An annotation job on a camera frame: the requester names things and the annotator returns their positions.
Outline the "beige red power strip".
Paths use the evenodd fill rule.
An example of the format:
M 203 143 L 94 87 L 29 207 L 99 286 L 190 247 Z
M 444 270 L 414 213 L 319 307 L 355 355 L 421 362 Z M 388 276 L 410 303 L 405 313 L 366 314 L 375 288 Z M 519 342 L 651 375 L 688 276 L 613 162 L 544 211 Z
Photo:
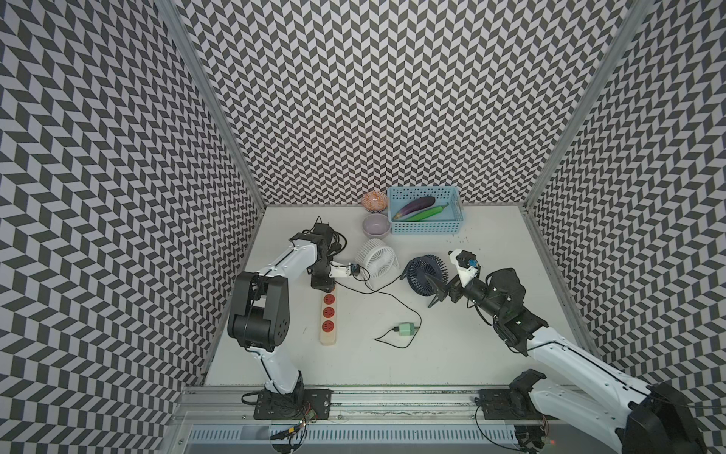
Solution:
M 325 293 L 321 299 L 320 343 L 332 346 L 338 338 L 338 296 L 336 289 Z

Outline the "green adapter of navy fan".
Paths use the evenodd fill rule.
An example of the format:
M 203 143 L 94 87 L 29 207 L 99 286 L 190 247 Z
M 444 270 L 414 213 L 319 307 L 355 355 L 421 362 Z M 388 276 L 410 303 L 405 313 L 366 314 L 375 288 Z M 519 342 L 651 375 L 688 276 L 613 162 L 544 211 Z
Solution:
M 414 323 L 399 323 L 396 327 L 393 327 L 393 331 L 398 333 L 400 336 L 412 337 L 417 332 L 417 327 Z

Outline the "navy blue desk fan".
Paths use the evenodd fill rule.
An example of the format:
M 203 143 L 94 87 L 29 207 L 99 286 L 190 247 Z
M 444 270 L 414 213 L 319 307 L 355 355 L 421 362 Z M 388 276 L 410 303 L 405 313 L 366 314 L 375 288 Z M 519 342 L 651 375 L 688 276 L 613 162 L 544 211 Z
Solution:
M 444 274 L 445 272 L 448 274 L 446 265 L 440 257 L 436 255 L 420 255 L 408 261 L 400 279 L 406 280 L 410 288 L 418 295 L 430 297 L 432 300 L 437 290 L 425 289 L 423 274 Z

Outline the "green chili pepper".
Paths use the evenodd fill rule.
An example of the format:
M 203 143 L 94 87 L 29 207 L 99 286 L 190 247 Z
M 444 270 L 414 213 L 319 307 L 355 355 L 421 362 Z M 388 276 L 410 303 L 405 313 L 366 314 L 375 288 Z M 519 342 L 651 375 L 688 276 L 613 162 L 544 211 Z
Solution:
M 419 222 L 424 221 L 425 219 L 430 219 L 432 217 L 435 217 L 436 215 L 439 215 L 440 213 L 444 212 L 448 208 L 448 204 L 438 205 L 431 208 L 427 208 L 426 210 L 420 211 L 408 218 L 405 219 L 405 222 Z

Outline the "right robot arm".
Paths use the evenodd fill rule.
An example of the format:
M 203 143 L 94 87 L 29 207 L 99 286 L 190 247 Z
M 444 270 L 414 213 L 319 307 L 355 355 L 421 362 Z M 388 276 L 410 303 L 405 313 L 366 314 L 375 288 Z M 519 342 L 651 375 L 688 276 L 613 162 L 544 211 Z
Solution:
M 492 318 L 492 327 L 512 351 L 559 372 L 576 391 L 544 374 L 527 370 L 510 384 L 525 393 L 540 414 L 553 416 L 617 453 L 705 453 L 707 446 L 686 397 L 666 383 L 650 385 L 628 376 L 569 342 L 529 311 L 516 271 L 501 269 L 479 277 L 459 270 L 444 283 L 428 282 L 439 300 L 465 298 Z

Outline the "lilac ceramic bowl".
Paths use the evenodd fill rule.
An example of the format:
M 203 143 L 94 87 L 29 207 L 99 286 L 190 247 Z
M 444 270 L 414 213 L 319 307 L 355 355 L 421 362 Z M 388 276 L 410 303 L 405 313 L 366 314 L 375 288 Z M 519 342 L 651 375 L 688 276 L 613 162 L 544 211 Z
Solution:
M 386 215 L 372 213 L 363 219 L 362 231 L 367 238 L 385 238 L 391 232 L 391 223 Z

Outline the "purple eggplant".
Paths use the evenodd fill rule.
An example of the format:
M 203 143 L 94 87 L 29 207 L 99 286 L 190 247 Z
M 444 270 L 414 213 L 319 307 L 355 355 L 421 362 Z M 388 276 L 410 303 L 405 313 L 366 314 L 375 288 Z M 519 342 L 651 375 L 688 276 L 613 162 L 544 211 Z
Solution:
M 393 217 L 395 221 L 398 221 L 399 219 L 402 219 L 408 215 L 411 215 L 413 213 L 417 213 L 419 211 L 425 210 L 436 202 L 436 199 L 431 196 L 421 197 L 419 199 L 416 199 L 412 202 L 409 202 L 404 207 L 402 207 Z

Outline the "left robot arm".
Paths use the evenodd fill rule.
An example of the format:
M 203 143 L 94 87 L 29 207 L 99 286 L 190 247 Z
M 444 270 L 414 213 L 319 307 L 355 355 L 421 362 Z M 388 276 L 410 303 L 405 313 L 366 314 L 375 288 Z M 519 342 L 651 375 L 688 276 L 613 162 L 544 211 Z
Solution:
M 308 274 L 320 291 L 321 342 L 337 340 L 338 315 L 334 258 L 347 238 L 329 224 L 316 221 L 296 234 L 287 249 L 257 272 L 242 272 L 234 281 L 227 322 L 228 336 L 261 365 L 267 379 L 262 390 L 245 393 L 241 402 L 254 408 L 256 420 L 298 419 L 308 424 L 327 420 L 333 391 L 308 389 L 304 376 L 281 349 L 291 326 L 289 284 Z

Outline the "light blue perforated basket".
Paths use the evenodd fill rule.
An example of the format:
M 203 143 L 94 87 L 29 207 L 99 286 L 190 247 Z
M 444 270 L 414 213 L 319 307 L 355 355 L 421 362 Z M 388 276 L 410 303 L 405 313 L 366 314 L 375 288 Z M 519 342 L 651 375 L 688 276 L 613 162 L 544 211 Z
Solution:
M 464 216 L 457 187 L 390 187 L 389 222 L 394 235 L 456 234 Z

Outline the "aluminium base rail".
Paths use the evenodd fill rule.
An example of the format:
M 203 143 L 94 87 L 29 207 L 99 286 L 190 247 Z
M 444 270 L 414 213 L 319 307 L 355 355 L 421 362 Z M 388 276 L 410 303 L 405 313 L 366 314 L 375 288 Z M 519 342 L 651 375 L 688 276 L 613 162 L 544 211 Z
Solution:
M 327 386 L 300 410 L 257 401 L 253 387 L 183 392 L 161 453 L 362 451 L 618 452 L 623 423 L 572 386 L 544 390 L 542 410 L 516 412 L 499 386 Z

